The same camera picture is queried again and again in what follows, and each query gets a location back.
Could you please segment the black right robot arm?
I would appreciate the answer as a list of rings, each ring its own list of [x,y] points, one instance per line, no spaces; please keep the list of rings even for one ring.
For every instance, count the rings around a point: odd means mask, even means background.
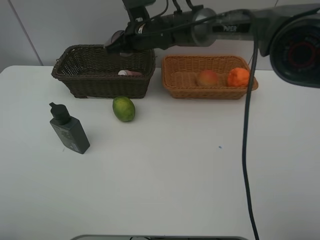
[[[285,82],[320,86],[320,6],[280,5],[216,13],[187,1],[189,11],[149,16],[150,0],[126,0],[126,29],[105,44],[108,54],[179,47],[209,47],[216,40],[253,41],[254,52],[269,57],[272,69]]]

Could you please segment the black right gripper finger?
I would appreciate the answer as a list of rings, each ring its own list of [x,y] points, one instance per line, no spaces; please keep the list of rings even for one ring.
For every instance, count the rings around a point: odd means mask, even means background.
[[[119,52],[130,53],[130,35],[124,32],[124,35],[114,43],[111,43],[111,37],[103,46],[108,54],[118,54]]]

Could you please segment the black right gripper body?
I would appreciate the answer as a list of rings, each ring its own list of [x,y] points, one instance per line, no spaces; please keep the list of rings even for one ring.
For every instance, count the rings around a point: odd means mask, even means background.
[[[125,52],[143,51],[149,49],[166,50],[175,46],[175,37],[170,30],[174,26],[174,15],[166,14],[165,9],[151,17],[146,6],[155,3],[154,0],[125,0],[124,7],[129,16],[129,23],[123,34],[123,50]]]

